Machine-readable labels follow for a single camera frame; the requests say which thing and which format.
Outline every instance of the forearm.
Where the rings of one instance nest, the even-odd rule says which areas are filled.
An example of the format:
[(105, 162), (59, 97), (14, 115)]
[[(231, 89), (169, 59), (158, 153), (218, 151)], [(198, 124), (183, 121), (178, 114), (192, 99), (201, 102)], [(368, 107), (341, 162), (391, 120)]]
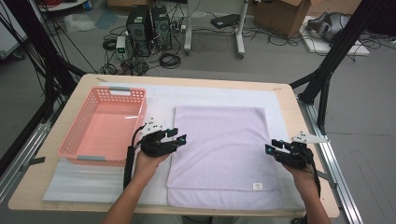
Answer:
[(144, 187), (144, 184), (132, 180), (116, 202), (111, 206), (110, 210), (108, 210), (102, 223), (130, 223)]
[(303, 198), (308, 223), (331, 223), (318, 196)]

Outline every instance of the basket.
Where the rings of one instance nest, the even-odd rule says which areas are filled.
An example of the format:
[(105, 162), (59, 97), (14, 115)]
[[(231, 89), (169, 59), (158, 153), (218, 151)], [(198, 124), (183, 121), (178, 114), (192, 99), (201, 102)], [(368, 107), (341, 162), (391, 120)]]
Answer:
[(75, 164), (124, 166), (127, 147), (146, 114), (146, 91), (93, 87), (58, 155)]

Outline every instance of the gray floor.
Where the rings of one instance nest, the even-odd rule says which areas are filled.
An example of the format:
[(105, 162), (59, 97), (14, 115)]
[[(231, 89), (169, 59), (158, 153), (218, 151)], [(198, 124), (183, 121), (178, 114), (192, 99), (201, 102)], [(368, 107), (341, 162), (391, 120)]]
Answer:
[[(94, 21), (103, 15), (102, 9), (87, 12)], [(196, 21), (210, 27), (210, 17)], [(95, 69), (103, 65), (105, 51), (102, 37), (125, 23), (118, 18), (108, 29), (95, 29), (70, 34), (73, 41)], [(84, 63), (71, 44), (61, 36), (70, 61), (86, 71)], [(304, 44), (297, 47), (275, 46), (267, 35), (245, 38), (244, 60), (235, 54), (232, 36), (194, 34), (193, 52), (180, 52), (182, 64), (176, 70), (161, 70), (162, 77), (205, 78), (255, 82), (291, 83), (313, 72), (321, 56), (307, 53)], [(359, 208), (364, 223), (394, 223), (396, 220), (396, 152), (393, 140), (396, 131), (396, 50), (382, 47), (369, 49), (369, 57), (345, 58), (335, 71), (329, 95), (326, 130), (332, 148), (343, 170), (346, 182)], [(147, 76), (158, 77), (151, 69)], [(0, 62), (0, 156), (9, 148), (21, 129), (43, 102), (33, 66), (28, 60), (12, 59)], [(20, 212), (7, 208), (7, 199), (0, 205), (0, 223), (97, 223), (102, 213)], [(332, 223), (346, 223), (343, 215)]]

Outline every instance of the plastic bag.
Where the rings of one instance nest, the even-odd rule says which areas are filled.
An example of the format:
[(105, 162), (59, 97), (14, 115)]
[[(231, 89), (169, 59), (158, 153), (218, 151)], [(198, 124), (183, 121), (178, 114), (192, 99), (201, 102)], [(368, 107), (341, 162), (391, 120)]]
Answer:
[(90, 17), (83, 14), (68, 15), (64, 17), (64, 23), (66, 25), (67, 33), (90, 31), (96, 28), (95, 23), (91, 21)]

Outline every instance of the lavender towel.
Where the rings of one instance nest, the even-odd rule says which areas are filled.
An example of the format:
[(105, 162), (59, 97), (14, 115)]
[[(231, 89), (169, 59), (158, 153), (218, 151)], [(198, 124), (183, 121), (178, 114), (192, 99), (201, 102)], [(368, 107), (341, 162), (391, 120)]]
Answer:
[(172, 154), (173, 206), (268, 210), (281, 206), (264, 108), (177, 106), (175, 127), (187, 145)]

